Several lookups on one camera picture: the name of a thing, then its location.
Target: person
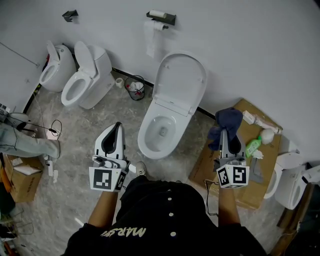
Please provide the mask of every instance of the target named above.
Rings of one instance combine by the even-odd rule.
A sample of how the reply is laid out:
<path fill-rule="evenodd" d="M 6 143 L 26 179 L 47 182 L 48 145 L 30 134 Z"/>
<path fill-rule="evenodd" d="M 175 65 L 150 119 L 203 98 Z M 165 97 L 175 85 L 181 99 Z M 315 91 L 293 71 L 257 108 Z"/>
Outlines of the person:
<path fill-rule="evenodd" d="M 53 158 L 60 156 L 58 140 L 33 138 L 15 127 L 0 122 L 0 152 L 21 158 L 32 158 L 43 154 Z"/>
<path fill-rule="evenodd" d="M 121 197 L 103 191 L 89 220 L 67 243 L 64 256 L 200 252 L 212 255 L 267 255 L 240 224 L 233 189 L 219 189 L 218 227 L 206 214 L 204 200 L 190 185 L 150 181 L 146 166 Z"/>

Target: sneaker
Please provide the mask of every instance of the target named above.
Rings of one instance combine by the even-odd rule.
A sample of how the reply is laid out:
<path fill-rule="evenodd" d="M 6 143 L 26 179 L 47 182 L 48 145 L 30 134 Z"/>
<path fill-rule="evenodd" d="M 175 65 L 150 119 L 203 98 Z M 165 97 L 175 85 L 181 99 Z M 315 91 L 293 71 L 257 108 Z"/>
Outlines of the sneaker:
<path fill-rule="evenodd" d="M 147 167 L 143 162 L 138 162 L 135 166 L 135 171 L 137 176 L 141 176 L 141 175 L 146 176 Z"/>

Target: green bottle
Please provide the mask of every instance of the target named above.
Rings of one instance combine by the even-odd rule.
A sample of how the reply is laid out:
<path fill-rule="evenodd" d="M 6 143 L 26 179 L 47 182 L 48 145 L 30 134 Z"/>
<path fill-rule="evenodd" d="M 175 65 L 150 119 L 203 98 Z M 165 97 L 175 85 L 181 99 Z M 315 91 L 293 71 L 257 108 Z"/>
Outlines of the green bottle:
<path fill-rule="evenodd" d="M 261 145 L 261 136 L 258 139 L 253 139 L 248 145 L 245 147 L 245 155 L 246 157 L 250 157 L 255 150 L 257 150 Z"/>

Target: tile floor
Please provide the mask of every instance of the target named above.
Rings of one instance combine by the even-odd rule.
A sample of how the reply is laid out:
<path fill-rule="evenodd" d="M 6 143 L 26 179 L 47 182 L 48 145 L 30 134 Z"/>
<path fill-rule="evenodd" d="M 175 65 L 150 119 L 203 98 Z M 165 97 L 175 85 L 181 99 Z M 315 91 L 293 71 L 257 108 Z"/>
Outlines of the tile floor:
<path fill-rule="evenodd" d="M 133 164 L 145 162 L 153 180 L 180 180 L 194 186 L 203 199 L 205 189 L 188 180 L 189 173 L 200 154 L 213 120 L 200 112 L 192 117 L 180 143 L 174 152 L 165 159 L 151 160 L 139 151 L 137 138 L 140 125 L 152 100 L 152 90 L 146 86 L 143 100 L 133 101 L 124 88 L 113 87 L 93 109 L 85 110 L 78 106 L 65 107 L 61 103 L 61 93 L 48 92 L 41 88 L 36 96 L 42 110 L 43 121 L 50 127 L 55 119 L 62 122 L 60 158 L 54 164 L 58 170 L 57 183 L 48 175 L 46 169 L 39 183 L 33 202 L 20 203 L 16 212 L 23 209 L 23 223 L 32 222 L 33 233 L 21 235 L 17 244 L 23 244 L 22 255 L 60 255 L 64 252 L 68 239 L 85 223 L 99 196 L 99 191 L 90 190 L 88 167 L 92 166 L 94 142 L 109 125 L 120 121 L 125 129 L 125 155 Z M 39 107 L 33 101 L 28 111 L 29 118 L 42 124 Z M 124 185 L 135 174 L 129 173 Z M 269 252 L 281 235 L 276 224 L 283 207 L 273 198 L 265 200 L 259 210 L 239 208 L 241 222 L 260 241 Z M 218 200 L 209 196 L 210 212 L 218 212 Z M 218 219 L 210 217 L 216 225 Z M 30 232 L 31 226 L 25 227 Z"/>

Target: blue cloth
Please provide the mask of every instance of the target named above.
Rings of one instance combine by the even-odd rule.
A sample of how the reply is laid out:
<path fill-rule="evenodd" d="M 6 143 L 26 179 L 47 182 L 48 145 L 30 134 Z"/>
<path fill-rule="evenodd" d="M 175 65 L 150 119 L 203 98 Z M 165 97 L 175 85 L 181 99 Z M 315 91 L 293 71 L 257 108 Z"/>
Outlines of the blue cloth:
<path fill-rule="evenodd" d="M 219 126 L 214 126 L 209 130 L 208 138 L 213 140 L 213 142 L 208 145 L 209 148 L 213 151 L 219 149 L 220 135 L 223 129 L 226 129 L 228 139 L 232 141 L 237 135 L 237 130 L 241 125 L 242 118 L 243 115 L 241 111 L 233 107 L 222 109 L 215 113 L 215 120 Z"/>

